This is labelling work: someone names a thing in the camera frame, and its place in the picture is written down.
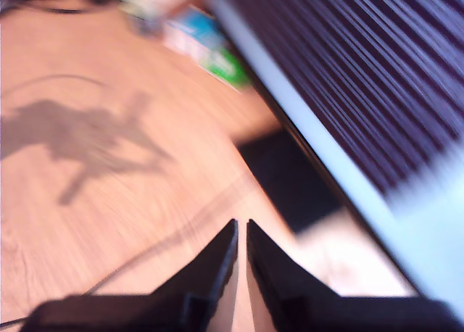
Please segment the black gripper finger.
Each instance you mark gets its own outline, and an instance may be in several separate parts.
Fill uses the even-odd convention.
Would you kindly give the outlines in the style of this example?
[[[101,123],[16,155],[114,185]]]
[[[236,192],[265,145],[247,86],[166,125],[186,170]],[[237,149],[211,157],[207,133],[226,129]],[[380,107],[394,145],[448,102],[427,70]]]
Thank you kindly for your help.
[[[254,221],[246,225],[246,278],[256,331],[303,331],[307,305],[339,295],[293,261]]]
[[[238,283],[239,225],[230,220],[198,255],[156,289],[151,331],[230,331]]]

